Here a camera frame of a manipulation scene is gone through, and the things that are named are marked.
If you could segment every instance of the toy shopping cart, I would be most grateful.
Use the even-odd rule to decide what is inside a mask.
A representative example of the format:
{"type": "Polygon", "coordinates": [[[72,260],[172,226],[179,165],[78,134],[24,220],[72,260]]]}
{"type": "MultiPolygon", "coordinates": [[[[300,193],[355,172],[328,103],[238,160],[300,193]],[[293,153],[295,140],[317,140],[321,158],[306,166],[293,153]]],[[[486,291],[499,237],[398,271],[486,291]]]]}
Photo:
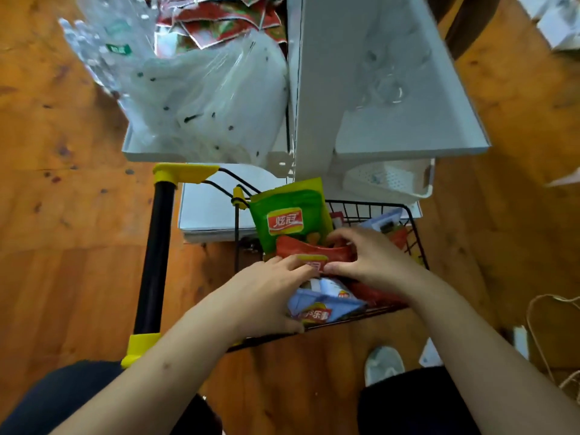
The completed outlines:
{"type": "MultiPolygon", "coordinates": [[[[234,270],[237,272],[240,265],[240,230],[239,214],[250,206],[249,198],[260,191],[241,177],[217,165],[188,165],[185,163],[159,163],[153,168],[155,176],[155,196],[149,225],[147,250],[141,277],[141,289],[137,304],[134,333],[129,338],[127,356],[121,362],[124,368],[130,366],[151,348],[161,337],[161,313],[163,308],[163,293],[165,291],[165,276],[169,256],[169,240],[171,234],[171,220],[173,213],[173,199],[178,183],[195,183],[210,185],[227,195],[236,213],[234,238],[236,241],[236,258],[234,270]],[[225,173],[235,179],[238,184],[232,193],[208,180],[215,173],[225,173]]],[[[424,249],[417,233],[417,227],[411,211],[407,206],[388,203],[326,200],[329,212],[342,212],[344,224],[355,226],[365,220],[375,218],[393,208],[402,208],[404,216],[400,223],[407,229],[404,252],[411,255],[417,262],[429,268],[424,249]]],[[[393,303],[387,307],[369,308],[365,311],[353,313],[341,320],[329,324],[308,324],[306,331],[316,328],[329,327],[345,322],[357,321],[385,313],[406,308],[403,303],[393,303]]],[[[271,335],[250,337],[231,347],[228,352],[257,346],[287,335],[271,335]]]]}

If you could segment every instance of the dark wooden surface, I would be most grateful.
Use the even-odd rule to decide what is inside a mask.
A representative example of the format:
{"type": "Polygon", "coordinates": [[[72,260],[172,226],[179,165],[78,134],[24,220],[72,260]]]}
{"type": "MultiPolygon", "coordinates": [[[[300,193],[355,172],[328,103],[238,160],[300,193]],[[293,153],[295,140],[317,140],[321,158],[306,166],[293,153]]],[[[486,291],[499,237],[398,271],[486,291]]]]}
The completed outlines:
{"type": "MultiPolygon", "coordinates": [[[[73,0],[2,5],[0,419],[50,370],[124,355],[153,197],[152,165],[120,153],[125,118],[62,39],[73,0]]],[[[579,292],[580,185],[544,185],[580,166],[580,65],[502,0],[457,69],[494,146],[438,161],[419,230],[433,271],[509,328],[535,295],[579,292]]],[[[164,329],[233,259],[173,233],[164,329]]],[[[559,373],[580,366],[577,311],[543,301],[534,324],[559,373]]],[[[228,434],[352,434],[368,353],[393,345],[417,368],[426,339],[410,310],[327,328],[225,356],[202,392],[228,434]]]]}

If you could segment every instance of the finger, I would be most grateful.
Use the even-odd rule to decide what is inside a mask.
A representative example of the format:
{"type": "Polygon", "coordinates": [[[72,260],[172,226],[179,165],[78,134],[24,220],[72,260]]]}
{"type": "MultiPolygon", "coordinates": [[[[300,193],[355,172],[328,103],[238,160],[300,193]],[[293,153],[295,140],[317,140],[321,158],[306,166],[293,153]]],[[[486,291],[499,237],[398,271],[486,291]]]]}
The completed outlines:
{"type": "Polygon", "coordinates": [[[359,239],[359,234],[355,229],[350,227],[341,227],[340,229],[333,230],[327,236],[328,244],[336,244],[341,240],[351,241],[356,244],[359,239]]]}
{"type": "Polygon", "coordinates": [[[281,260],[282,260],[281,256],[273,256],[268,261],[266,261],[266,264],[269,265],[278,264],[281,260]]]}
{"type": "Polygon", "coordinates": [[[304,325],[294,319],[285,318],[284,319],[284,333],[287,334],[302,334],[304,332],[304,325]]]}
{"type": "Polygon", "coordinates": [[[280,261],[280,266],[288,270],[294,270],[303,265],[304,261],[302,261],[298,255],[286,256],[286,258],[280,261]]]}
{"type": "Polygon", "coordinates": [[[358,279],[359,273],[357,272],[357,263],[342,263],[334,262],[328,263],[324,266],[324,273],[336,276],[346,276],[352,279],[358,279]]]}
{"type": "Polygon", "coordinates": [[[292,270],[290,272],[290,275],[293,285],[299,286],[303,282],[308,281],[309,279],[320,277],[320,272],[318,271],[318,269],[315,269],[314,267],[309,266],[308,264],[303,264],[301,267],[292,270]]]}

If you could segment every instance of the plastic bag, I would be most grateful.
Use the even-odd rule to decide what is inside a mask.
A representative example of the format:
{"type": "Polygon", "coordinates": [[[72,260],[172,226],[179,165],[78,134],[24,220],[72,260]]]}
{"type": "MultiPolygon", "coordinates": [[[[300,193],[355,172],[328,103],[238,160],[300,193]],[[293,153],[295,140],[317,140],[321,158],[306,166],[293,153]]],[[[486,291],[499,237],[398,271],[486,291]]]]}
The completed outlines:
{"type": "Polygon", "coordinates": [[[71,48],[152,151],[188,162],[263,167],[288,102],[278,44],[252,30],[221,46],[156,58],[159,10],[145,0],[77,0],[86,23],[61,20],[71,48]]]}

